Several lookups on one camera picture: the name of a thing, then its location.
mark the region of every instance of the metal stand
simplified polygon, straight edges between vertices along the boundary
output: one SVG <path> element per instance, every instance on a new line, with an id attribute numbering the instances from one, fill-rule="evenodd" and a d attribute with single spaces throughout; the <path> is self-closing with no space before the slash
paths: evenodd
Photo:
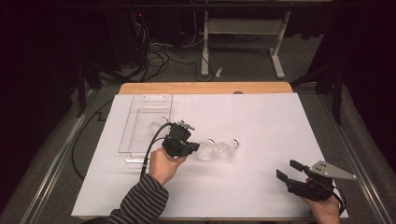
<path id="1" fill-rule="evenodd" d="M 277 35 L 276 46 L 270 48 L 270 55 L 279 79 L 285 78 L 280 60 L 277 56 L 282 43 L 283 35 L 288 26 L 290 12 L 286 12 L 283 20 L 240 20 L 240 19 L 209 19 L 205 12 L 204 48 L 202 53 L 201 75 L 209 76 L 209 34 L 235 34 L 235 35 Z"/>

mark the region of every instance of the clear plastic container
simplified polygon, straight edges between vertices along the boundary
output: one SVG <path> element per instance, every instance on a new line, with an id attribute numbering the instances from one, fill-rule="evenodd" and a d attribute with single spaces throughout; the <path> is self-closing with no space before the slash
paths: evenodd
<path id="1" fill-rule="evenodd" d="M 172 99 L 172 95 L 134 96 L 119 147 L 119 153 L 126 162 L 143 162 L 154 134 L 167 122 L 164 118 L 171 118 Z M 168 127 L 161 131 L 162 136 L 167 133 Z M 155 150 L 161 144 L 162 141 L 157 141 L 151 149 Z"/>

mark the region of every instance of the wire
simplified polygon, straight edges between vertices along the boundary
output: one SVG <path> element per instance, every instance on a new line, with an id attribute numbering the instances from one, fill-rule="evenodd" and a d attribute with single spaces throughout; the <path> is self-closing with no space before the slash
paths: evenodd
<path id="1" fill-rule="evenodd" d="M 146 30 L 145 30 L 145 28 L 144 28 L 142 25 L 140 25 L 139 23 L 135 22 L 134 24 L 136 24 L 136 25 L 139 27 L 139 31 L 137 32 L 137 35 L 136 35 L 136 36 L 139 36 L 139 34 L 140 34 L 140 29 L 143 30 L 142 44 L 144 44 L 144 43 L 145 43 L 145 40 L 146 40 Z"/>
<path id="2" fill-rule="evenodd" d="M 330 190 L 329 188 L 327 188 L 325 185 L 323 185 L 322 183 L 319 183 L 318 181 L 315 181 L 316 184 L 320 185 L 321 187 L 323 187 L 324 189 L 326 189 L 327 191 L 332 193 L 332 196 L 334 196 L 335 199 L 337 199 L 337 201 L 340 203 L 340 208 L 339 208 L 339 214 L 341 216 L 341 214 L 343 214 L 343 212 L 345 211 L 346 207 L 347 207 L 347 200 L 346 197 L 343 193 L 343 191 L 341 191 L 340 188 L 337 188 L 336 186 L 333 186 L 335 189 L 338 190 L 338 192 L 340 193 L 341 198 L 334 193 L 333 190 Z"/>
<path id="3" fill-rule="evenodd" d="M 75 158 L 74 158 L 74 154 L 75 154 L 75 148 L 76 148 L 76 144 L 78 142 L 78 139 L 81 137 L 81 134 L 84 132 L 85 128 L 87 128 L 88 124 L 90 123 L 90 121 L 93 119 L 93 117 L 95 117 L 95 115 L 99 115 L 98 121 L 106 121 L 105 119 L 101 119 L 102 117 L 102 112 L 99 112 L 101 109 L 103 109 L 106 105 L 108 105 L 110 102 L 112 102 L 114 100 L 111 99 L 107 102 L 105 102 L 101 107 L 99 107 L 99 109 L 97 109 L 92 116 L 90 116 L 90 118 L 88 119 L 88 121 L 85 123 L 85 125 L 82 127 L 81 131 L 78 133 L 76 141 L 74 142 L 73 146 L 72 146 L 72 153 L 71 153 L 71 157 L 72 157 L 72 164 L 73 164 L 73 169 L 75 170 L 76 174 L 78 175 L 79 178 L 81 178 L 82 180 L 84 180 L 85 176 L 83 176 L 77 166 L 76 166 L 76 162 L 75 162 Z"/>
<path id="4" fill-rule="evenodd" d="M 196 20 L 195 11 L 192 12 L 192 15 L 194 16 L 194 37 L 193 37 L 193 39 L 192 39 L 192 41 L 190 43 L 190 46 L 194 43 L 195 37 L 196 37 L 196 34 L 197 34 L 197 20 Z"/>
<path id="5" fill-rule="evenodd" d="M 165 123 L 163 126 L 161 126 L 158 131 L 154 134 L 152 137 L 152 140 L 148 146 L 148 151 L 146 152 L 145 159 L 143 160 L 143 166 L 142 166 L 142 171 L 140 172 L 140 179 L 143 177 L 143 175 L 146 173 L 146 168 L 148 166 L 148 161 L 149 161 L 149 152 L 151 151 L 152 145 L 154 145 L 155 142 L 157 142 L 159 139 L 156 139 L 158 134 L 166 127 L 166 126 L 171 126 L 172 123 Z"/>
<path id="6" fill-rule="evenodd" d="M 146 24 L 145 18 L 143 18 L 142 12 L 141 12 L 141 11 L 139 11 L 139 12 L 137 13 L 137 15 L 140 17 L 140 19 L 142 19 L 143 25 L 145 26 L 145 27 L 142 26 L 142 28 L 143 28 L 143 29 L 146 28 L 147 37 L 148 37 L 148 42 L 151 44 L 151 38 L 149 37 L 149 29 L 148 29 L 148 25 Z"/>
<path id="7" fill-rule="evenodd" d="M 152 46 L 156 46 L 159 48 L 152 49 L 150 51 L 151 56 L 155 55 L 156 57 L 151 57 L 150 59 L 148 59 L 148 65 L 150 65 L 152 67 L 157 67 L 158 69 L 152 75 L 146 74 L 145 77 L 139 81 L 148 81 L 152 77 L 156 77 L 159 74 L 163 73 L 169 67 L 169 65 L 170 65 L 169 62 L 186 64 L 186 65 L 194 65 L 194 74 L 196 74 L 198 63 L 183 63 L 183 62 L 177 61 L 175 59 L 172 59 L 171 56 L 166 52 L 165 44 L 156 43 L 156 44 L 153 44 Z"/>
<path id="8" fill-rule="evenodd" d="M 200 41 L 193 43 L 193 44 L 189 44 L 189 45 L 182 45 L 182 48 L 189 48 L 189 47 L 193 47 L 193 46 L 198 46 L 200 45 L 202 42 L 204 42 L 204 39 L 202 38 Z"/>

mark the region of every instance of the wooden table edge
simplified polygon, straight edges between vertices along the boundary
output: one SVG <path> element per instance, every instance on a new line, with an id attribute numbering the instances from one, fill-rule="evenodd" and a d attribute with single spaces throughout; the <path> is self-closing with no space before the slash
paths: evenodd
<path id="1" fill-rule="evenodd" d="M 119 94 L 257 94 L 292 93 L 288 82 L 150 82 L 125 83 Z"/>

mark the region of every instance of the striped sleeve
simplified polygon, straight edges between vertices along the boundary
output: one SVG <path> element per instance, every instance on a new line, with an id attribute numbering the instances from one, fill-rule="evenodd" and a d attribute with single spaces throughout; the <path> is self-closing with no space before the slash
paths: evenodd
<path id="1" fill-rule="evenodd" d="M 111 212 L 108 224 L 156 223 L 168 201 L 168 191 L 151 175 L 144 175 Z"/>

